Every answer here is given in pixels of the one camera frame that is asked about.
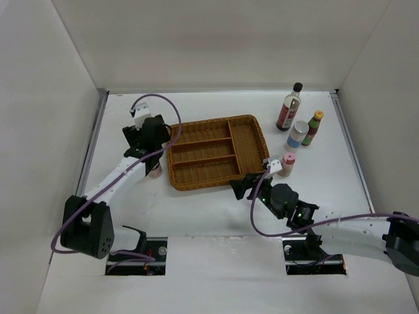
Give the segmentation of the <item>pink cap spice jar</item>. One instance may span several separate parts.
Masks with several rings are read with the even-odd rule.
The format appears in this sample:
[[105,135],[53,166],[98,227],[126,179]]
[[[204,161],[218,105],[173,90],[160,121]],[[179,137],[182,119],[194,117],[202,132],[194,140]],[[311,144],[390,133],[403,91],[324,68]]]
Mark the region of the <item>pink cap spice jar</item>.
[[288,177],[290,176],[295,161],[296,161],[297,157],[294,153],[292,152],[286,152],[282,159],[280,160],[280,163],[282,165],[282,169],[278,172],[278,175],[281,177]]

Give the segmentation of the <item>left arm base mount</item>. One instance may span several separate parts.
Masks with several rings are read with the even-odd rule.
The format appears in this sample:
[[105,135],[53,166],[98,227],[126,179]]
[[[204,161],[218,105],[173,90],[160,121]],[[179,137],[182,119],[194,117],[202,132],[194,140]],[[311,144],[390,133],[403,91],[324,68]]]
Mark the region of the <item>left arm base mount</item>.
[[111,254],[107,258],[108,276],[163,276],[166,274],[168,239],[149,237],[130,226],[115,230]]

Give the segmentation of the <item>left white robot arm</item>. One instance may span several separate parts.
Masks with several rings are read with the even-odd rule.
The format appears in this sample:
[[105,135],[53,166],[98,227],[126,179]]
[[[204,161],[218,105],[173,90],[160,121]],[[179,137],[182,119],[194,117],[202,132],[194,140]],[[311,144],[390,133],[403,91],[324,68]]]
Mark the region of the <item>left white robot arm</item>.
[[145,118],[140,128],[122,129],[129,148],[118,166],[91,191],[67,199],[59,231],[61,246],[70,253],[97,259],[111,252],[115,240],[111,209],[160,165],[163,144],[170,140],[171,130],[160,114]]

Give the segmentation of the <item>white lid spice jar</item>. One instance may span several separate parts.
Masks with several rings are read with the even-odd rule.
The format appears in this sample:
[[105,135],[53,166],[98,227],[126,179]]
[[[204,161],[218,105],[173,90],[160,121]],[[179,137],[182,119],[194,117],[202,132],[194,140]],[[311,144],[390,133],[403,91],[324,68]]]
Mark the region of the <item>white lid spice jar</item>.
[[159,176],[161,176],[162,174],[162,167],[160,165],[160,163],[157,163],[149,172],[148,176],[151,178],[159,178]]

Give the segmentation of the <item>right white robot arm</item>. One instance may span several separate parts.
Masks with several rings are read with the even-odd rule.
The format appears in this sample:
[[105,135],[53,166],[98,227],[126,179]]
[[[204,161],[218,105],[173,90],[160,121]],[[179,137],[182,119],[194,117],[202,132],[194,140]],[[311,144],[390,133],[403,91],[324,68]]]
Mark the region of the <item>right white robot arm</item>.
[[237,200],[257,200],[278,219],[285,220],[288,231],[278,237],[302,234],[305,254],[313,259],[323,254],[350,254],[387,262],[403,273],[418,276],[418,219],[405,213],[356,214],[342,216],[321,212],[307,203],[288,184],[271,183],[264,173],[249,173],[242,180],[231,180]]

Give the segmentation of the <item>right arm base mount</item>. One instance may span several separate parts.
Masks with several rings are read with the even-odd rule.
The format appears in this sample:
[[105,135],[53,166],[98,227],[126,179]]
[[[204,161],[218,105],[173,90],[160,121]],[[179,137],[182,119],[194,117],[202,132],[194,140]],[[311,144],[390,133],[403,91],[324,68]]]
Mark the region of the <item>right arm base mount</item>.
[[282,238],[285,271],[288,275],[346,275],[341,254],[327,254],[321,236],[309,230],[303,235]]

